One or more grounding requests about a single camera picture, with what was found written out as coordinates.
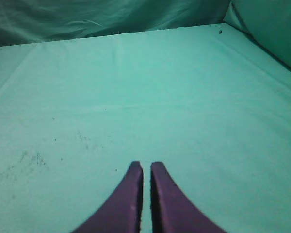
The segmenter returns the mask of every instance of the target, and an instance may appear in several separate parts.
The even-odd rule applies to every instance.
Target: purple plastic piece
[[[140,232],[143,182],[140,162],[134,161],[109,198],[73,233]]]
[[[178,188],[162,162],[151,164],[153,233],[226,233]]]

